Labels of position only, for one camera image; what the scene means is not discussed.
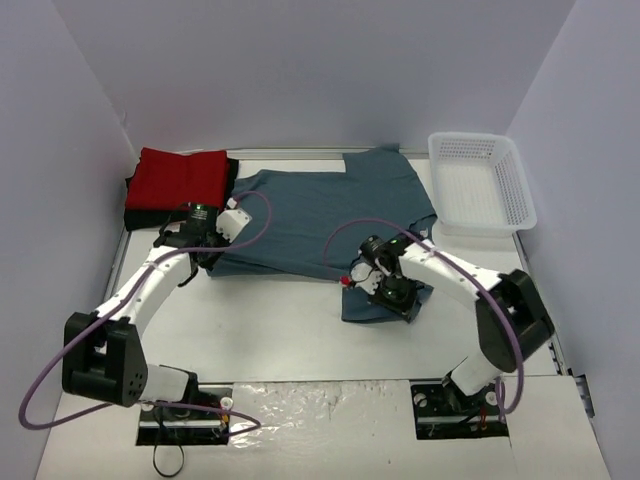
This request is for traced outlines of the blue t shirt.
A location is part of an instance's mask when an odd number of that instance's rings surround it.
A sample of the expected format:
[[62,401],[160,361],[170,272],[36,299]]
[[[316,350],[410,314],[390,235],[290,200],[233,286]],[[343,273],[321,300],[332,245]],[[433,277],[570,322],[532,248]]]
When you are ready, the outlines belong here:
[[210,276],[336,280],[369,236],[432,228],[436,210],[398,146],[346,153],[343,161],[342,173],[262,169],[238,179],[233,193],[252,220],[236,240],[241,249],[224,253]]

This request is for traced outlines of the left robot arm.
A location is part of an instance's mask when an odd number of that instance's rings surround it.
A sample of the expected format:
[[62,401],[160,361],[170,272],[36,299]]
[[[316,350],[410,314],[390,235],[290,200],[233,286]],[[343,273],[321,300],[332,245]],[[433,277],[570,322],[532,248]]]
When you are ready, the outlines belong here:
[[163,401],[179,418],[198,412],[197,375],[148,363],[141,337],[173,290],[193,278],[210,256],[183,250],[228,244],[216,231],[218,215],[216,207],[191,205],[179,230],[160,233],[116,295],[91,313],[71,315],[64,327],[65,392],[123,407]]

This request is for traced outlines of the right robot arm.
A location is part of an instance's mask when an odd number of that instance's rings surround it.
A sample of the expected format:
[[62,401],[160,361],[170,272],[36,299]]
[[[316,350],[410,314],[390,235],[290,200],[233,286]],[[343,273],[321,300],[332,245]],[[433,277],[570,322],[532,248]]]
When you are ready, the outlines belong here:
[[475,316],[478,347],[443,379],[446,406],[465,413],[480,391],[505,373],[523,374],[523,364],[555,333],[531,277],[485,269],[436,247],[428,239],[399,234],[388,241],[373,235],[358,250],[347,284],[368,300],[408,320],[418,287],[430,286]]

